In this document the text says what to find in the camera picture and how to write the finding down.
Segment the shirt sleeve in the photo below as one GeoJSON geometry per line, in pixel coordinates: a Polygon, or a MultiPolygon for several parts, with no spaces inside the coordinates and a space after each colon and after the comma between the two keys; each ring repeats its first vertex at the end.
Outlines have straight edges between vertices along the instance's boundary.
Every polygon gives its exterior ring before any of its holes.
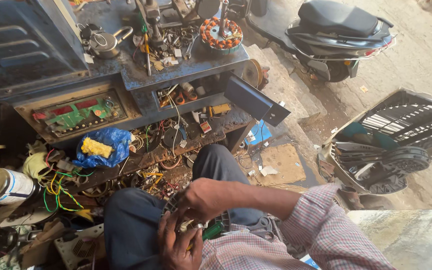
{"type": "Polygon", "coordinates": [[[303,245],[322,268],[395,269],[363,232],[333,202],[338,186],[310,188],[299,198],[281,231],[294,246],[303,245]]]}

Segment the bottle label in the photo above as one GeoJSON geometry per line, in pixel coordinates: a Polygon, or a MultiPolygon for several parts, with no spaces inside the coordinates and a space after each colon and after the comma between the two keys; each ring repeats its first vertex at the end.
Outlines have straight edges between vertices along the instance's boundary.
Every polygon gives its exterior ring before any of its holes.
{"type": "Polygon", "coordinates": [[[12,204],[23,201],[33,191],[33,180],[26,174],[6,170],[9,174],[9,185],[4,194],[0,197],[0,204],[12,204]]]}

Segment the scooter seat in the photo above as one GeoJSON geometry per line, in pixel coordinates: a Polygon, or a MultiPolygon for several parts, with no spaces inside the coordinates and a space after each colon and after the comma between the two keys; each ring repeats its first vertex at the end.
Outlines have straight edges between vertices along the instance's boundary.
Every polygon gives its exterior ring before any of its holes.
{"type": "Polygon", "coordinates": [[[302,27],[348,37],[367,38],[378,25],[378,19],[363,9],[327,0],[307,0],[297,14],[302,27]]]}

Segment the dark trousers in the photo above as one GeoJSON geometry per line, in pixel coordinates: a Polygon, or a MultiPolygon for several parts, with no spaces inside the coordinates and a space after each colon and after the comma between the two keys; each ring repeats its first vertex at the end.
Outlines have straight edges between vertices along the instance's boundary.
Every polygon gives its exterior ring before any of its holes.
{"type": "MultiPolygon", "coordinates": [[[[200,177],[249,185],[231,153],[222,145],[203,147],[194,161],[193,180],[200,177]]],[[[139,188],[114,193],[104,209],[104,237],[111,269],[160,269],[158,224],[166,204],[139,188]]],[[[263,212],[249,208],[228,210],[232,224],[251,226],[263,212]]]]}

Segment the plastic bottle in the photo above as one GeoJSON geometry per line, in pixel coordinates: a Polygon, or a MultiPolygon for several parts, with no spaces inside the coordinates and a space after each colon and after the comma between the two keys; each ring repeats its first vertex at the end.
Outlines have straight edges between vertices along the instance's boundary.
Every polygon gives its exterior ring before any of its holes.
{"type": "Polygon", "coordinates": [[[12,204],[26,200],[35,184],[27,175],[0,168],[0,204],[12,204]]]}

